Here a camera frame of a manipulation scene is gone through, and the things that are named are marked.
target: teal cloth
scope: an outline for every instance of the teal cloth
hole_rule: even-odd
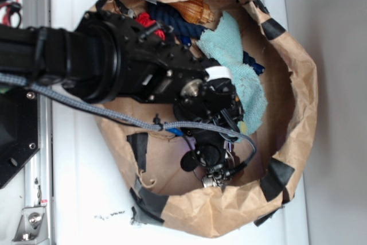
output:
[[[197,46],[208,58],[216,59],[231,70],[233,83],[245,111],[245,134],[254,133],[262,124],[267,100],[258,75],[253,68],[243,63],[242,40],[237,21],[224,11],[217,29],[204,31]]]

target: navy rope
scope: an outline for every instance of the navy rope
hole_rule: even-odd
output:
[[[178,36],[200,38],[202,32],[206,30],[202,25],[186,22],[179,11],[164,3],[157,2],[156,5],[149,3],[148,11],[152,20],[161,20],[166,25],[172,26]]]

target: gray braided cable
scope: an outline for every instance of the gray braided cable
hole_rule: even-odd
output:
[[[0,73],[0,83],[6,83],[6,84],[21,86],[21,87],[26,87],[28,85],[28,81],[25,77],[15,76],[11,74],[4,74],[4,73]],[[170,123],[165,123],[163,126],[149,124],[142,120],[139,120],[137,118],[131,117],[123,113],[119,113],[114,110],[100,108],[100,107],[93,106],[89,103],[86,103],[80,100],[72,99],[68,96],[62,95],[52,90],[51,88],[43,86],[43,85],[32,83],[28,85],[28,88],[33,90],[36,93],[44,95],[61,104],[72,106],[72,107],[75,107],[76,109],[84,110],[86,112],[90,112],[96,115],[114,118],[117,120],[123,120],[134,126],[141,127],[143,129],[150,130],[150,131],[161,131],[161,130],[167,130],[167,129],[179,129],[179,128],[186,127],[186,128],[192,128],[192,129],[203,129],[203,130],[208,130],[208,131],[215,131],[218,133],[224,133],[227,135],[239,137],[239,138],[245,139],[251,145],[253,153],[256,152],[256,146],[254,142],[250,139],[249,136],[246,136],[242,133],[235,132],[230,129],[225,129],[224,127],[215,126],[215,125],[211,125],[207,123],[197,123],[197,122],[190,122],[190,121],[170,122]]]

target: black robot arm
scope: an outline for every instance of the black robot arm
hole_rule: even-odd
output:
[[[166,41],[153,32],[163,29]],[[42,85],[60,83],[89,103],[117,96],[141,103],[172,103],[178,120],[212,123],[239,132],[243,108],[231,80],[210,75],[215,60],[197,59],[174,42],[173,29],[156,22],[145,28],[126,15],[87,12],[74,32],[0,26],[0,72]],[[195,149],[181,161],[186,171],[202,166],[218,180],[232,176],[227,153],[236,139],[184,129]]]

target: brown paper bag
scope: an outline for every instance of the brown paper bag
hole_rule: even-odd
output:
[[[120,13],[117,2],[122,2],[138,15],[146,10],[146,1],[187,0],[108,0],[103,9]],[[262,126],[252,136],[258,153],[243,175],[224,188],[203,188],[198,180],[201,171],[195,175],[180,168],[180,159],[189,150],[182,138],[97,121],[136,201],[135,220],[217,237],[272,213],[294,197],[315,134],[317,72],[311,57],[260,0],[204,2],[216,19],[206,26],[215,29],[227,11],[239,23],[243,49],[266,68],[260,80],[268,106]],[[169,104],[117,98],[104,106],[149,123],[156,113],[164,122],[175,121]],[[243,141],[235,151],[243,160],[251,148]]]

